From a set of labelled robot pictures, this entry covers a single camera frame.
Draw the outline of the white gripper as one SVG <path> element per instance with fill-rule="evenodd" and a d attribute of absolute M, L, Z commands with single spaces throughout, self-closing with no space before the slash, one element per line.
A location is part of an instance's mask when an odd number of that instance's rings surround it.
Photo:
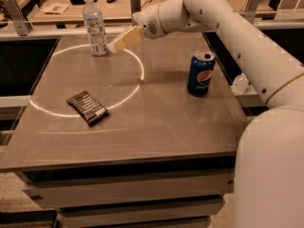
<path fill-rule="evenodd" d="M 165 32 L 160 22 L 159 7 L 160 4 L 155 4 L 144 10 L 135 12 L 132 17 L 137 26 L 128 28 L 116 36 L 107 45 L 109 51 L 117 53 L 125 48 L 136 46 L 143 41 L 145 36 L 149 39 L 163 37 Z"/>

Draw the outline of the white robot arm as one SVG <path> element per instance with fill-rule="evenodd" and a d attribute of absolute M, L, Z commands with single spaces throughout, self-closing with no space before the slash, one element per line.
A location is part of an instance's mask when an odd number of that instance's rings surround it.
<path fill-rule="evenodd" d="M 244 130 L 235 167 L 235 228 L 304 228 L 304 66 L 227 0 L 168 0 L 134 14 L 113 52 L 174 31 L 216 33 L 267 111 Z"/>

